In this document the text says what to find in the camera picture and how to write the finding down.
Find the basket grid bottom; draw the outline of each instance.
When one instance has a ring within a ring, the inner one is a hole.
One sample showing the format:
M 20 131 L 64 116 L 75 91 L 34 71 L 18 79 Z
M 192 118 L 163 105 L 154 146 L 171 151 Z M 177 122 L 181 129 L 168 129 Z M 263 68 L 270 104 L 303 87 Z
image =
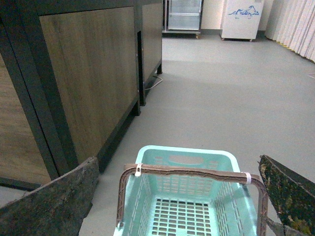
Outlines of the basket grid bottom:
M 157 198 L 151 236 L 211 236 L 209 203 Z

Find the basket handle hole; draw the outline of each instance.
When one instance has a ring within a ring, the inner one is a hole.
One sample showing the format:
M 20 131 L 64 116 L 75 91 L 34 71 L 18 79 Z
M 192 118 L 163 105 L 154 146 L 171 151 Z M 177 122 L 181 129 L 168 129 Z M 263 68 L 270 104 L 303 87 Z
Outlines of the basket handle hole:
M 185 164 L 185 165 L 203 164 L 203 158 L 202 157 L 194 157 L 194 156 L 172 155 L 172 156 L 169 156 L 168 160 L 170 162 L 173 162 L 173 163 Z

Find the wood grain panel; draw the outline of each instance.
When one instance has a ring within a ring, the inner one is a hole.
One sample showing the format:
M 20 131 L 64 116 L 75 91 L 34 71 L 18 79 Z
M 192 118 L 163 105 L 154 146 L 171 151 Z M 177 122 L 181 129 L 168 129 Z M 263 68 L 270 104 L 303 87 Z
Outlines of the wood grain panel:
M 162 58 L 162 16 L 162 3 L 149 4 L 142 7 L 145 81 L 147 81 Z
M 0 56 L 0 177 L 50 181 L 10 76 Z
M 82 163 L 137 96 L 133 7 L 41 16 L 40 23 Z

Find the white curtain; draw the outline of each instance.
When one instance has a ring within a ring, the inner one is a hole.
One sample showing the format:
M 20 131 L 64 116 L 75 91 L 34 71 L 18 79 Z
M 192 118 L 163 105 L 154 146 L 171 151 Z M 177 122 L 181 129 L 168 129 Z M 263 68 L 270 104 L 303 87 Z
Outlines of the white curtain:
M 315 0 L 275 0 L 265 35 L 315 61 Z

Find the display fridge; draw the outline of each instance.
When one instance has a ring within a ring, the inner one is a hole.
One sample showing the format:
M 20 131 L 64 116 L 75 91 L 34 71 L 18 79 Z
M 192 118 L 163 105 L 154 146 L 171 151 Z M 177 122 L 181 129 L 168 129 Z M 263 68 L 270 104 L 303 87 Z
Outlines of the display fridge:
M 165 0 L 163 33 L 200 34 L 203 0 Z

